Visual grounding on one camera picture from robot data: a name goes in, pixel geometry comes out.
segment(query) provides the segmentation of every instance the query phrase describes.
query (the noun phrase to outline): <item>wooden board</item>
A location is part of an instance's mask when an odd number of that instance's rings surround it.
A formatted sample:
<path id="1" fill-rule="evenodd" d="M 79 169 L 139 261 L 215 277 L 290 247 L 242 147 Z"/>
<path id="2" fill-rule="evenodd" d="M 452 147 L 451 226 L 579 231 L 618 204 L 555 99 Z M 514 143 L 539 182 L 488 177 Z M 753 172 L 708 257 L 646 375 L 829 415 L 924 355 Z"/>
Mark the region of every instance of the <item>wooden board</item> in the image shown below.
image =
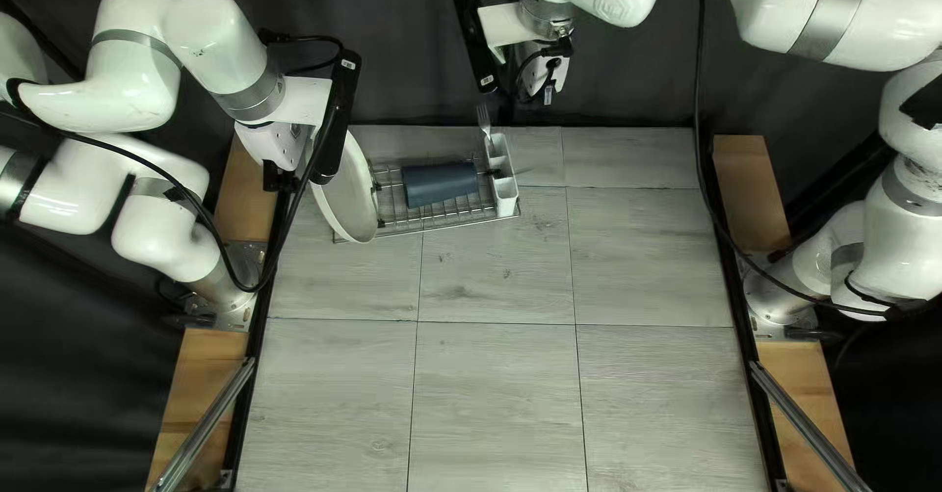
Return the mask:
<path id="1" fill-rule="evenodd" d="M 713 165 L 736 244 L 746 251 L 760 252 L 791 245 L 765 139 L 718 135 L 713 139 Z"/>
<path id="2" fill-rule="evenodd" d="M 790 244 L 785 209 L 772 173 L 765 139 L 717 136 L 713 163 L 733 239 L 752 252 Z M 851 449 L 824 353 L 817 341 L 759 341 L 759 361 L 851 464 Z M 787 418 L 772 405 L 775 431 L 788 481 L 796 492 L 842 492 L 827 466 Z"/>
<path id="3" fill-rule="evenodd" d="M 262 190 L 262 168 L 242 143 L 234 140 L 216 207 L 219 233 L 226 240 L 267 241 L 275 200 L 274 193 Z M 248 339 L 248 334 L 236 332 L 185 331 L 145 490 L 150 489 L 218 391 L 242 364 Z M 219 422 L 178 490 L 201 490 L 216 484 L 231 424 L 232 409 Z"/>
<path id="4" fill-rule="evenodd" d="M 225 240 L 266 242 L 274 216 L 274 192 L 262 190 L 262 167 L 233 140 L 216 204 L 216 227 Z"/>
<path id="5" fill-rule="evenodd" d="M 824 353 L 817 341 L 760 341 L 759 361 L 789 396 L 802 407 L 818 429 L 851 464 L 851 447 L 844 433 L 844 423 Z M 772 417 L 778 444 L 782 449 L 785 473 L 796 492 L 843 492 L 827 466 L 811 450 L 785 415 L 772 404 Z"/>
<path id="6" fill-rule="evenodd" d="M 248 334 L 187 329 L 173 371 L 171 395 L 164 409 L 163 425 L 147 478 L 150 488 L 171 457 L 196 427 L 245 357 Z M 201 490 L 216 484 L 225 455 L 232 410 L 219 422 L 200 456 L 183 480 L 182 490 Z"/>

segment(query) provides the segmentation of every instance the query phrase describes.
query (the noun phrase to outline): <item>dish rack tray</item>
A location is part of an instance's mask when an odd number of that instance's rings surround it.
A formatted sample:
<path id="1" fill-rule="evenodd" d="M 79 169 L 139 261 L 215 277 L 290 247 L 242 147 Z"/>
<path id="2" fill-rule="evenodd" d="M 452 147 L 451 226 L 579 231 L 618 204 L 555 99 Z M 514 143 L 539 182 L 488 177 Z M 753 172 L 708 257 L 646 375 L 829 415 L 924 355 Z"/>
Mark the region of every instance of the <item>dish rack tray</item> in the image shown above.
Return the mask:
<path id="1" fill-rule="evenodd" d="M 475 223 L 509 220 L 520 216 L 519 200 L 515 200 L 511 215 L 504 217 L 497 215 L 493 181 L 495 176 L 489 169 L 486 158 L 483 155 L 474 154 L 465 161 L 473 162 L 477 168 L 477 192 L 414 208 L 406 206 L 401 167 L 370 165 L 373 196 L 376 199 L 380 226 L 376 237 L 424 233 Z M 345 242 L 347 242 L 346 239 L 334 233 L 334 243 Z"/>

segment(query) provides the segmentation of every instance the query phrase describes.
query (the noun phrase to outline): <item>fork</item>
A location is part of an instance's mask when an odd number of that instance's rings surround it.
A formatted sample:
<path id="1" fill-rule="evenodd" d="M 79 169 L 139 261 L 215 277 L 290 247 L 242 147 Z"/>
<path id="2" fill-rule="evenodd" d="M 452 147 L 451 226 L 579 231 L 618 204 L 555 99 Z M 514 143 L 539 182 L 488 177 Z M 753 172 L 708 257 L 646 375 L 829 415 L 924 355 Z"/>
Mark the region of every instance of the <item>fork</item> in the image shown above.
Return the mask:
<path id="1" fill-rule="evenodd" d="M 494 151 L 494 142 L 491 140 L 491 115 L 487 111 L 487 104 L 484 102 L 477 105 L 477 125 L 480 126 L 480 131 L 484 132 L 484 137 L 487 137 L 487 145 L 491 148 L 491 152 Z"/>

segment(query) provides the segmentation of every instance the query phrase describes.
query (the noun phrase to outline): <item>floor tile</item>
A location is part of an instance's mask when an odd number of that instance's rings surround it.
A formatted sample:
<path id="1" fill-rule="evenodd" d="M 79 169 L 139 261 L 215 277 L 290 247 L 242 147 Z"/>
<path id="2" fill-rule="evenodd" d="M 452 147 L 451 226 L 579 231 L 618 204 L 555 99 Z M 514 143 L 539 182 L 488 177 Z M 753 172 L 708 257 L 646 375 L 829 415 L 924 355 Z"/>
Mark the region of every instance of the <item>floor tile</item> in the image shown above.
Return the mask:
<path id="1" fill-rule="evenodd" d="M 564 186 L 562 128 L 502 127 L 510 145 L 513 172 L 518 185 Z"/>
<path id="2" fill-rule="evenodd" d="M 566 191 L 576 322 L 732 325 L 699 191 Z"/>
<path id="3" fill-rule="evenodd" d="M 239 492 L 405 492 L 416 324 L 271 319 Z"/>
<path id="4" fill-rule="evenodd" d="M 562 128 L 566 185 L 697 188 L 689 128 Z"/>
<path id="5" fill-rule="evenodd" d="M 766 490 L 728 328 L 578 328 L 592 492 Z"/>
<path id="6" fill-rule="evenodd" d="M 410 492 L 584 491 L 574 328 L 419 323 Z"/>
<path id="7" fill-rule="evenodd" d="M 269 317 L 416 319 L 422 235 L 332 243 L 310 191 L 278 262 Z"/>
<path id="8" fill-rule="evenodd" d="M 573 323 L 565 189 L 520 202 L 519 218 L 425 233 L 419 320 Z"/>

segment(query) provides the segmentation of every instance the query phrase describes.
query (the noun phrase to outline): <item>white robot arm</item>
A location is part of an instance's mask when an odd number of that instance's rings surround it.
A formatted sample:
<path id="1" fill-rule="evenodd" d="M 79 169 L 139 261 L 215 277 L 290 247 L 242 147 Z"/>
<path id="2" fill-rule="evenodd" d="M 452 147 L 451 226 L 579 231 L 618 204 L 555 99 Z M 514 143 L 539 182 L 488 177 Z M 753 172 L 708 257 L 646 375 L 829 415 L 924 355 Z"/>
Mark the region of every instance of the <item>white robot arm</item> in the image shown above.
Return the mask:
<path id="1" fill-rule="evenodd" d="M 478 9 L 485 39 L 498 61 L 500 47 L 569 38 L 573 5 L 616 26 L 641 23 L 655 0 L 521 0 Z M 880 133 L 901 154 L 865 202 L 838 212 L 821 231 L 777 262 L 771 274 L 812 297 L 871 311 L 932 299 L 942 292 L 942 112 L 929 108 L 942 96 L 942 0 L 730 0 L 743 40 L 867 71 L 895 71 L 884 89 Z M 529 93 L 538 89 L 548 61 L 522 73 Z M 567 67 L 557 68 L 561 89 Z M 932 89 L 935 99 L 926 96 Z M 922 115 L 908 106 L 922 97 Z M 750 273 L 747 300 L 762 323 L 787 325 L 810 302 Z M 850 310 L 851 317 L 884 320 Z"/>
<path id="2" fill-rule="evenodd" d="M 236 120 L 236 133 L 257 162 L 293 171 L 325 113 L 349 110 L 360 59 L 349 51 L 338 56 L 343 59 L 332 79 L 284 77 L 233 0 L 102 0 L 86 79 L 43 85 L 38 45 L 15 19 L 0 14 L 4 100 L 46 125 L 154 163 L 199 199 L 209 181 L 206 169 L 118 132 L 166 123 L 185 66 Z M 329 108 L 340 98 L 342 104 Z M 336 174 L 347 133 L 346 118 L 331 122 L 311 161 L 311 179 L 319 184 Z M 93 233 L 129 176 L 134 183 L 111 234 L 115 251 L 188 285 L 218 313 L 238 312 L 242 320 L 254 295 L 235 286 L 187 199 L 126 156 L 67 138 L 43 165 L 29 153 L 0 147 L 0 213 L 64 233 Z"/>
<path id="3" fill-rule="evenodd" d="M 477 10 L 488 46 L 499 63 L 501 47 L 523 43 L 529 55 L 570 37 L 575 7 L 615 26 L 644 21 L 655 0 L 520 0 Z M 942 41 L 942 0 L 730 0 L 742 39 L 787 52 L 867 71 L 896 71 L 916 64 Z M 554 74 L 563 85 L 567 60 Z M 526 66 L 529 93 L 546 77 L 547 58 Z"/>

